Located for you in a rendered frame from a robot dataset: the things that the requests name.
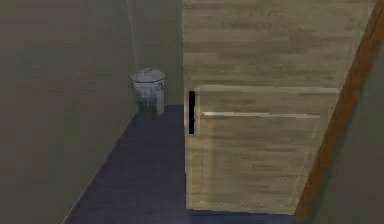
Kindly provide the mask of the grey corrugated metal trashcan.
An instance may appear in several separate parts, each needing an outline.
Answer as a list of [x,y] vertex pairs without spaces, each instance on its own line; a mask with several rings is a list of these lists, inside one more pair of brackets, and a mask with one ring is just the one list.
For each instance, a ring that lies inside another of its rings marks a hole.
[[141,69],[131,76],[137,105],[145,114],[159,116],[165,107],[165,74],[157,69]]

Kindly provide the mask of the light wooden room door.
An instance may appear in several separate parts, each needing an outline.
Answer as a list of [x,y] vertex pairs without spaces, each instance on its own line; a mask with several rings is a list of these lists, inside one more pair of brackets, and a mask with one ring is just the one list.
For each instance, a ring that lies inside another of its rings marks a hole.
[[303,218],[383,30],[384,0],[182,0],[187,207]]

